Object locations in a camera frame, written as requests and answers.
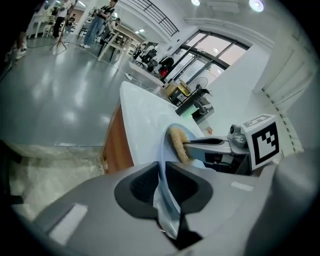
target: yellow sponge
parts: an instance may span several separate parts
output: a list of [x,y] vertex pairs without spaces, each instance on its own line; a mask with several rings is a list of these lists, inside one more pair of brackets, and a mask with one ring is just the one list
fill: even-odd
[[188,140],[188,138],[187,138],[186,133],[177,127],[170,127],[169,133],[170,133],[170,136],[172,139],[173,146],[174,146],[181,162],[184,164],[190,164],[194,159],[190,158],[187,155],[187,152],[184,148],[183,143],[190,142],[190,140]]

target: person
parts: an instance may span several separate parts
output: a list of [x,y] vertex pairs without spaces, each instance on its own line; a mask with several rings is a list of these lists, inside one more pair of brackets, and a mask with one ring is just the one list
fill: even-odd
[[141,54],[141,46],[138,45],[135,47],[134,49],[134,53],[132,54],[133,55],[133,59],[136,60],[138,58],[138,56]]
[[59,37],[59,29],[61,23],[65,20],[68,10],[71,8],[72,5],[74,5],[75,1],[73,0],[64,0],[64,5],[60,7],[58,17],[56,18],[54,27],[53,27],[53,38],[58,38]]
[[16,60],[20,60],[23,56],[26,55],[27,53],[27,35],[26,32],[28,30],[29,23],[32,20],[32,17],[34,16],[35,13],[37,13],[42,5],[43,5],[42,0],[37,0],[34,2],[34,5],[36,5],[33,9],[26,9],[25,12],[19,17],[20,19],[20,32],[17,35],[16,38]]
[[102,36],[102,41],[103,42],[108,38],[109,34],[112,33],[112,31],[114,29],[116,29],[120,25],[120,23],[121,23],[121,19],[120,18],[116,18],[115,20],[109,21],[106,24],[105,29],[104,29],[105,32],[104,32],[104,34]]
[[67,20],[66,31],[68,31],[68,33],[71,32],[72,24],[75,22],[75,20],[76,20],[76,14],[74,13],[74,14]]
[[91,25],[86,32],[84,42],[80,45],[84,48],[90,48],[94,42],[96,35],[101,31],[101,29],[106,25],[110,20],[112,13],[115,11],[115,5],[118,0],[111,0],[108,6],[104,6],[101,9],[98,9],[96,16],[91,22]]

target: desk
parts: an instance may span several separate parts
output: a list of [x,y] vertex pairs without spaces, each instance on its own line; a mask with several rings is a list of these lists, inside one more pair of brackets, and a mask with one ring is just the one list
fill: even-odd
[[138,81],[140,81],[141,83],[145,80],[143,78],[146,78],[149,81],[151,81],[151,82],[155,83],[156,85],[160,86],[161,88],[165,85],[164,82],[162,82],[158,77],[154,76],[153,73],[148,72],[147,70],[139,67],[135,63],[132,63],[132,62],[129,61],[129,67],[139,74],[139,77],[137,77],[136,75],[134,77],[136,79],[138,79]]
[[[115,32],[115,35],[111,38],[111,40],[108,42],[108,44],[103,48],[103,50],[100,53],[100,56],[98,58],[98,62],[101,61],[102,57],[105,55],[105,53],[107,52],[107,50],[110,47],[113,47],[113,48],[115,48],[117,50],[120,50],[121,52],[124,52],[126,55],[130,51],[130,45],[131,45],[132,41],[134,40],[132,38],[132,36],[129,35],[128,33],[126,33],[126,32],[120,31],[120,30],[118,30],[116,28],[113,31]],[[122,35],[124,38],[126,38],[126,41],[125,41],[123,47],[119,47],[118,45],[114,44],[114,41],[116,40],[116,38],[119,35]]]
[[[32,28],[34,27],[34,24],[38,23],[38,25],[36,27],[34,38],[38,37],[38,33],[39,33],[39,29],[40,29],[41,23],[48,23],[50,21],[50,18],[52,19],[52,17],[54,17],[54,16],[52,16],[52,15],[38,15],[38,14],[33,15],[28,30],[32,31]],[[27,36],[28,39],[31,37],[31,35],[32,35],[32,32],[30,32],[28,34],[28,36]]]
[[105,173],[159,161],[162,135],[173,123],[185,126],[197,138],[204,137],[192,118],[178,116],[176,106],[132,83],[121,84],[120,104],[103,147]]

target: window frame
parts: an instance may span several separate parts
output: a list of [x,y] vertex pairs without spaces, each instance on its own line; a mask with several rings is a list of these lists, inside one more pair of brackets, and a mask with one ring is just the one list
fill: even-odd
[[[196,37],[198,34],[205,34],[204,37],[202,37],[199,41],[197,41],[194,45],[192,46],[188,46],[187,44],[194,38]],[[230,42],[230,44],[223,49],[221,52],[219,52],[219,54],[217,56],[213,56],[208,52],[205,51],[199,51],[196,47],[197,45],[202,42],[203,40],[205,40],[207,37],[209,36],[213,36],[222,40],[225,40],[227,42]],[[174,68],[188,55],[188,53],[192,53],[192,54],[196,54],[199,56],[204,57],[204,59],[210,59],[211,61],[209,61],[205,66],[203,66],[188,82],[192,81],[195,77],[197,77],[198,74],[200,74],[203,70],[205,70],[209,65],[211,64],[216,64],[217,66],[219,66],[220,68],[222,68],[223,70],[226,70],[227,68],[230,67],[230,65],[226,62],[224,62],[223,60],[220,59],[220,56],[222,54],[224,54],[228,49],[230,49],[233,45],[236,45],[238,47],[241,47],[244,50],[248,50],[250,47],[235,40],[235,39],[231,39],[227,36],[221,35],[221,34],[217,34],[214,32],[210,32],[210,31],[203,31],[203,30],[198,30],[197,32],[195,32],[191,37],[189,37],[173,54],[178,53],[181,49],[186,50],[186,52],[184,53],[184,55],[181,56],[180,59],[178,59],[178,61],[171,67],[171,71],[174,70]],[[166,74],[165,77],[162,78],[162,81],[165,81],[165,78],[170,74],[170,72],[168,72]]]

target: ceiling light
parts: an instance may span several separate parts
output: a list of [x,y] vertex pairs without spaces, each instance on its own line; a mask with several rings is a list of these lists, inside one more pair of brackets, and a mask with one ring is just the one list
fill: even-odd
[[261,0],[249,0],[249,5],[254,11],[258,13],[262,12],[265,8],[264,3]]
[[78,3],[81,4],[81,5],[83,5],[84,7],[86,7],[86,5],[85,5],[83,2],[78,1]]
[[191,0],[191,3],[193,3],[195,6],[199,6],[200,5],[200,1],[199,0]]

